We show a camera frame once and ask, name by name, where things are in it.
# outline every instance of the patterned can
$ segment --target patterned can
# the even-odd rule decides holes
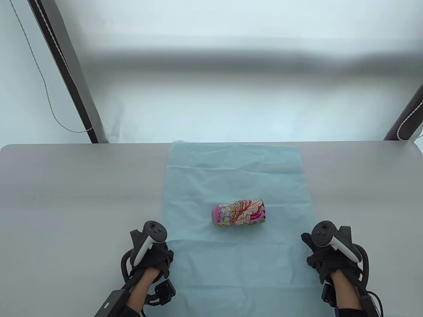
[[[266,221],[262,200],[238,200],[215,206],[211,219],[217,226],[243,226]]]

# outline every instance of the white curtain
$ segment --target white curtain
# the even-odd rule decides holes
[[[380,140],[423,81],[418,0],[56,0],[112,142]]]

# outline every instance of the black glove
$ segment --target black glove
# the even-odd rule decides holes
[[[320,276],[320,283],[326,280],[329,284],[333,284],[330,274],[340,269],[349,279],[359,279],[363,271],[358,267],[357,263],[347,258],[341,251],[336,250],[332,246],[323,248],[314,244],[309,233],[303,233],[301,240],[307,244],[313,251],[313,255],[307,258],[307,264],[316,269]]]
[[[167,279],[169,277],[169,267],[173,261],[173,251],[168,249],[166,242],[153,243],[151,249],[147,250],[141,262],[132,267],[132,277],[138,269],[156,268],[160,270],[160,274],[156,277],[153,283],[156,283],[164,275]]]

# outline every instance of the wrist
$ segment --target wrist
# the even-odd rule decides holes
[[[152,283],[159,274],[160,270],[156,268],[147,268],[143,275],[143,279],[145,278],[146,280],[151,281]]]
[[[330,274],[331,279],[335,282],[342,280],[345,278],[344,274],[342,273],[342,271],[340,269],[337,269],[335,272]]]

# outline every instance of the black cable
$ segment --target black cable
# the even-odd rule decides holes
[[[369,281],[369,257],[367,255],[367,252],[365,251],[365,249],[358,245],[358,244],[354,244],[354,246],[357,248],[357,250],[360,252],[361,256],[363,257],[363,277],[361,279],[361,283],[362,285],[364,285],[365,291],[368,294],[373,295],[378,303],[379,303],[379,308],[380,308],[380,315],[381,317],[383,317],[383,307],[382,307],[382,301],[380,300],[380,298],[378,297],[378,295],[376,295],[375,293],[371,292],[371,291],[367,291],[366,287],[367,287],[367,283]]]
[[[128,274],[128,270],[126,268],[126,262],[131,257],[132,250],[133,249],[130,249],[127,253],[125,253],[124,256],[121,259],[121,271],[122,271],[122,276],[124,277],[125,283],[128,282],[128,280],[129,280],[129,274]]]
[[[126,262],[131,257],[132,250],[133,249],[130,249],[128,252],[126,252],[124,254],[124,256],[122,257],[122,259],[121,259],[121,271],[122,271],[122,276],[124,277],[124,281],[125,281],[125,285],[122,286],[121,289],[126,289],[128,291],[131,288],[133,288],[141,280],[142,276],[145,273],[145,270],[144,269],[138,269],[138,270],[136,270],[136,272],[134,273],[134,275],[131,278],[129,277],[128,269],[126,268]],[[143,317],[147,317],[144,314],[143,307],[141,308],[141,315]]]
[[[375,293],[371,292],[371,291],[367,291],[367,293],[373,295],[374,297],[376,297],[378,303],[379,303],[379,308],[380,308],[380,316],[383,317],[383,307],[382,307],[382,301],[380,300],[379,296],[376,295]]]
[[[150,306],[159,306],[159,305],[160,305],[160,301],[158,301],[158,302],[154,302],[154,303],[148,302],[148,304],[149,304]]]
[[[367,255],[367,252],[361,245],[354,243],[354,246],[357,248],[363,258],[363,277],[361,279],[361,282],[364,288],[366,288],[367,283],[369,281],[369,257]]]

